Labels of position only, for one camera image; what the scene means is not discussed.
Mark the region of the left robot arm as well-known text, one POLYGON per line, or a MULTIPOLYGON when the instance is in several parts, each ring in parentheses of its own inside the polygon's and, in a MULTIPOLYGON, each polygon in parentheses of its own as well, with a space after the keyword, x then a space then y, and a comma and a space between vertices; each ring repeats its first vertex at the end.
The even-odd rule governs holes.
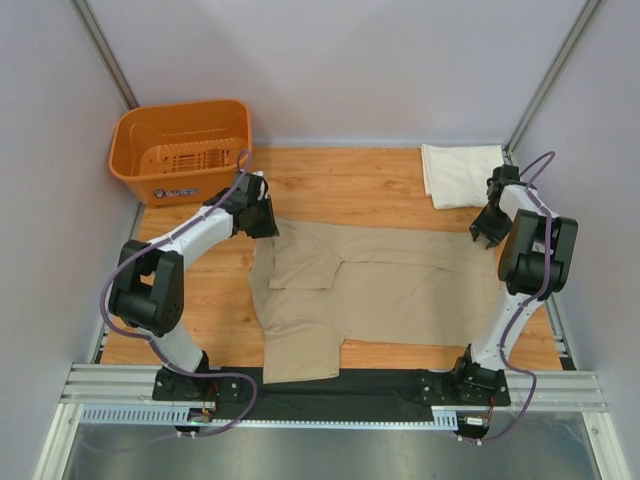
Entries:
POLYGON ((209 392, 204 351, 182 321, 185 274, 205 253, 243 233, 252 239, 279 234, 264 174, 238 171, 229 188, 193 216, 149 241, 123 245, 118 266, 101 292, 100 312, 112 331, 147 342, 175 373, 176 390, 188 401, 209 392))

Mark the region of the beige t shirt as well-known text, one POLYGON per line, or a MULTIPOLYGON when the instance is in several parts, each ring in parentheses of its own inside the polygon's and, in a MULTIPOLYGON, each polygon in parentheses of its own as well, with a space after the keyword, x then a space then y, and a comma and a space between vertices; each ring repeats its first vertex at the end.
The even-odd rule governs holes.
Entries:
POLYGON ((338 376, 346 340, 465 346, 494 312, 496 255, 469 235, 277 225, 248 275, 266 384, 338 376))

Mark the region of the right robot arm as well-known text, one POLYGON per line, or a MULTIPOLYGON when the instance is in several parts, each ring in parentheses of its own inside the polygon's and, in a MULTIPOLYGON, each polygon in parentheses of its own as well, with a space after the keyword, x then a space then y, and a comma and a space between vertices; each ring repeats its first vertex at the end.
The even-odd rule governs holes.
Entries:
POLYGON ((487 204, 469 231, 489 248, 504 246, 497 268, 501 290, 484 333, 453 369, 450 390, 466 404, 504 387, 504 370, 524 326, 567 283, 579 228, 576 220, 550 210, 516 166, 495 168, 487 187, 487 204))

